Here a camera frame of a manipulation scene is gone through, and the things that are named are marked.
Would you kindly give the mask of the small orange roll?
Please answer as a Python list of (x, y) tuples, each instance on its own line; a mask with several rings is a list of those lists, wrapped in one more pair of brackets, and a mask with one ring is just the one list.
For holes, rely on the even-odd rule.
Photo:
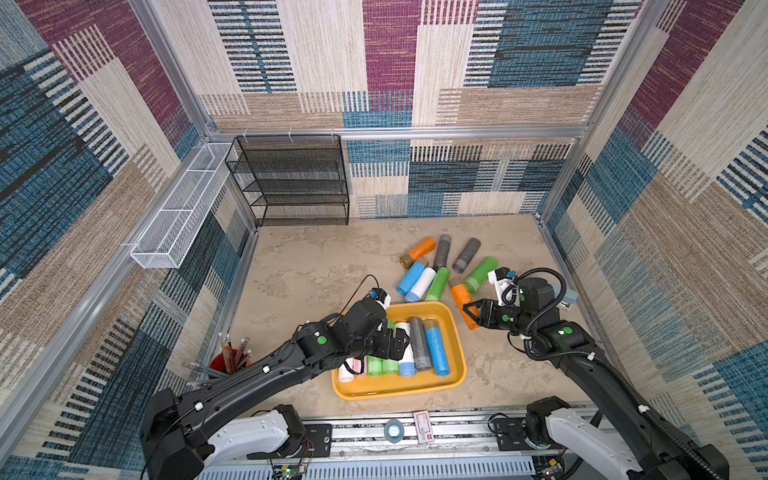
[(448, 286), (454, 302), (459, 310), (459, 313), (461, 314), (461, 317), (464, 319), (467, 328), (470, 331), (479, 329), (480, 326), (464, 310), (464, 307), (470, 305), (473, 302), (473, 299), (462, 279), (460, 277), (452, 277), (448, 281)]

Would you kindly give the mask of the short green trash bag roll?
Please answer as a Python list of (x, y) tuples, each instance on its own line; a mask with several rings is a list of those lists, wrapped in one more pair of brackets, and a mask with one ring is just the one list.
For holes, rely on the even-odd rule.
[[(389, 332), (392, 334), (392, 337), (395, 337), (396, 327), (395, 327), (395, 323), (392, 320), (388, 321), (388, 329), (389, 329)], [(398, 361), (392, 360), (392, 359), (383, 360), (382, 371), (384, 375), (398, 375), (399, 374)]]

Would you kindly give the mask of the white blue trash bag roll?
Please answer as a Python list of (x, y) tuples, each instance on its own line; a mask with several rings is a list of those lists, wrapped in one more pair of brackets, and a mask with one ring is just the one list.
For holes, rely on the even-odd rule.
[(354, 366), (354, 358), (350, 358), (344, 361), (344, 363), (339, 367), (337, 373), (339, 383), (350, 383), (355, 379), (355, 375), (353, 373)]

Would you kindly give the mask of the white labelled trash bag roll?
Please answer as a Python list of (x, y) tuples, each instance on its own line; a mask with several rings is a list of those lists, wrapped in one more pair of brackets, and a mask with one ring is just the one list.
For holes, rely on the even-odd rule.
[(404, 349), (403, 357), (398, 361), (399, 376), (403, 378), (412, 378), (417, 374), (413, 348), (411, 345), (411, 328), (407, 322), (399, 322), (395, 324), (397, 333), (404, 333), (406, 336), (406, 346)]

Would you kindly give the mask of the dark grey trash bag roll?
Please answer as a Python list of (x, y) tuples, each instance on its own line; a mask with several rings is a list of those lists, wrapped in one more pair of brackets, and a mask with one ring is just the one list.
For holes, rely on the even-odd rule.
[(427, 345), (423, 320), (418, 317), (411, 317), (408, 320), (408, 324), (411, 331), (410, 339), (416, 371), (429, 371), (433, 368), (433, 365)]

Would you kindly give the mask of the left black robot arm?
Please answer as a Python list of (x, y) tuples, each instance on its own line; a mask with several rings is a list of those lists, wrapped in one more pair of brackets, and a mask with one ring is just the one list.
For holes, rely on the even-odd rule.
[(350, 358), (402, 359), (410, 337), (388, 328), (386, 298), (376, 289), (344, 314), (302, 324), (272, 353), (210, 386), (152, 395), (141, 424), (141, 475), (193, 479), (214, 455), (214, 435), (262, 401)]

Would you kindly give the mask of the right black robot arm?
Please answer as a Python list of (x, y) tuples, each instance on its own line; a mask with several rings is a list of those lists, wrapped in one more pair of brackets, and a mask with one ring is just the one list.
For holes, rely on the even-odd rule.
[(551, 396), (530, 403), (523, 429), (537, 449), (561, 446), (608, 479), (726, 479), (729, 464), (712, 444), (699, 446), (664, 418), (610, 362), (596, 341), (577, 323), (560, 318), (557, 306), (567, 282), (559, 273), (554, 290), (543, 279), (546, 268), (515, 277), (515, 304), (504, 298), (462, 306), (477, 326), (504, 330), (523, 342), (532, 361), (549, 362), (592, 400), (619, 441), (583, 420), (570, 404)]

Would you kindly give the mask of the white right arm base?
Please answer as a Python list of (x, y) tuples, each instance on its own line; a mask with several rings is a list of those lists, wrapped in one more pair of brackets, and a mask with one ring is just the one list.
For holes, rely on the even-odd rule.
[(487, 427), (501, 451), (555, 450), (548, 466), (540, 466), (540, 479), (568, 479), (586, 463), (607, 479), (636, 479), (641, 467), (623, 443), (599, 429), (602, 414), (582, 418), (558, 397), (537, 400), (522, 418), (492, 414)]

